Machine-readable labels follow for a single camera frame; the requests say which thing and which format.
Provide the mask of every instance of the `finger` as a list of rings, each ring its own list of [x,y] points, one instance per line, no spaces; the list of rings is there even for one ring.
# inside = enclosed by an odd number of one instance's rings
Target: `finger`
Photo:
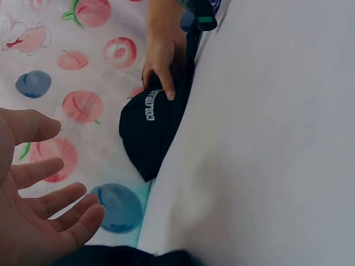
[[[175,88],[174,81],[170,73],[169,68],[159,67],[155,69],[156,74],[158,75],[160,82],[165,91],[166,97],[169,101],[173,101],[175,98]]]
[[[142,81],[143,81],[143,88],[144,89],[148,88],[149,82],[150,82],[150,77],[152,76],[153,73],[154,73],[154,71],[151,68],[147,68],[146,66],[144,66],[143,72],[142,72]]]
[[[28,188],[37,182],[53,176],[64,167],[61,158],[51,158],[44,161],[12,165],[10,172],[16,183],[17,189]]]
[[[65,214],[54,220],[48,220],[48,223],[57,231],[61,232],[72,227],[77,223],[80,217],[94,204],[99,203],[99,198],[95,195],[86,195],[73,208]]]
[[[0,118],[12,130],[15,145],[53,138],[60,132],[60,122],[35,110],[7,110],[0,108]]]
[[[58,250],[62,256],[75,252],[85,245],[99,229],[104,219],[105,208],[102,205],[92,205],[72,227],[59,233],[63,245]]]
[[[81,183],[74,183],[39,198],[27,198],[25,201],[41,219],[48,219],[57,212],[80,199],[87,189]]]

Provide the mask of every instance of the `fingernail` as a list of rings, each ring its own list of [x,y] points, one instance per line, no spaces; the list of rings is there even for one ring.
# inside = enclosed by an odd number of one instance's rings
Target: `fingernail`
[[[166,93],[166,97],[169,101],[173,101],[173,99],[175,98],[175,92],[174,91],[168,91]]]

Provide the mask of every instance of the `cartoon rabbit illustration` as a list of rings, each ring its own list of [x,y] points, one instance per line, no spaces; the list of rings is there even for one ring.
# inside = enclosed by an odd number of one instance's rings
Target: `cartoon rabbit illustration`
[[[3,22],[0,39],[2,51],[18,49],[31,56],[41,48],[49,46],[51,40],[48,28],[40,23],[37,23],[35,28],[27,28],[23,22],[17,21],[10,14],[7,14],[7,19]]]

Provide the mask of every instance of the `dark fabric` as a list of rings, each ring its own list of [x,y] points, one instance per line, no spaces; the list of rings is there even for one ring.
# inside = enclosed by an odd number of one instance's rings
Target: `dark fabric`
[[[159,257],[130,247],[85,246],[54,266],[198,266],[186,251],[178,250]]]
[[[174,101],[166,98],[159,78],[153,75],[148,88],[131,99],[121,112],[120,136],[132,164],[146,182],[157,176],[184,116],[200,36],[194,22],[187,34],[187,68],[175,83]]]

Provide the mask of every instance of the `wrist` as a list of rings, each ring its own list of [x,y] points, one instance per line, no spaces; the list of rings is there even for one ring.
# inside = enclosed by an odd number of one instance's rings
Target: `wrist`
[[[180,29],[185,9],[177,0],[148,1],[148,35],[166,34]]]

